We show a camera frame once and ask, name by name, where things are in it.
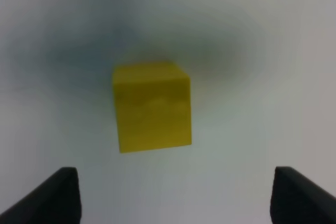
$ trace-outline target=cube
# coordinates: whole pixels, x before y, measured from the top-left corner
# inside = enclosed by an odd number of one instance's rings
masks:
[[[190,78],[171,62],[119,66],[113,73],[121,153],[190,145]]]

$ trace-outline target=white surface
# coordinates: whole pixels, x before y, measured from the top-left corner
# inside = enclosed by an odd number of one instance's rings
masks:
[[[84,224],[271,223],[277,165],[336,195],[336,0],[0,8],[0,211],[62,166]],[[193,145],[121,155],[110,67],[152,48],[192,77]]]

